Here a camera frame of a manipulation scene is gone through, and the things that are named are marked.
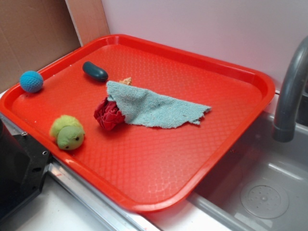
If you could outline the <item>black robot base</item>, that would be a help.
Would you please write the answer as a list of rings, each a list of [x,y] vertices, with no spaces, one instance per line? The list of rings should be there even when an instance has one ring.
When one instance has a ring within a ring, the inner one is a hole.
[[[50,159],[50,151],[31,135],[12,135],[0,122],[1,221],[41,193]]]

